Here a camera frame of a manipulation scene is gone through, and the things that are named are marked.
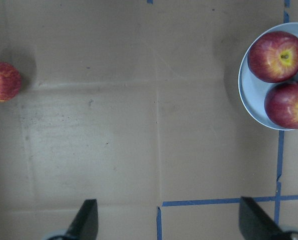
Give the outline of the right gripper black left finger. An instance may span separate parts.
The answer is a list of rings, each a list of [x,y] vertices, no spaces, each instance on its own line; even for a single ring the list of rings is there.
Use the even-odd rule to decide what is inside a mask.
[[[96,199],[83,202],[75,218],[69,225],[66,240],[95,240],[98,235],[98,205]]]

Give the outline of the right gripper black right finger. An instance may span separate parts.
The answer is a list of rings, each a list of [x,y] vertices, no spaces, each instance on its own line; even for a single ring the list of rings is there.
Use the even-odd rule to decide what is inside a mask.
[[[298,240],[298,231],[282,230],[251,197],[240,198],[239,230],[245,240]]]

